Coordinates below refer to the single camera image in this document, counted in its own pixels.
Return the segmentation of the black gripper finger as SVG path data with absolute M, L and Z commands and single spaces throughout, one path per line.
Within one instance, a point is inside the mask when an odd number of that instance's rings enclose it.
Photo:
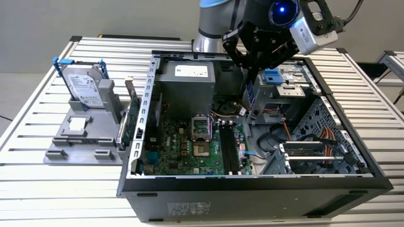
M 256 69 L 254 60 L 249 54 L 242 54 L 237 49 L 238 34 L 237 30 L 229 31 L 222 36 L 222 48 L 232 59 L 234 65 L 246 70 L 246 82 L 254 82 Z
M 257 70 L 276 68 L 284 61 L 297 54 L 298 48 L 294 41 L 285 42 L 276 50 L 264 51 L 257 57 Z

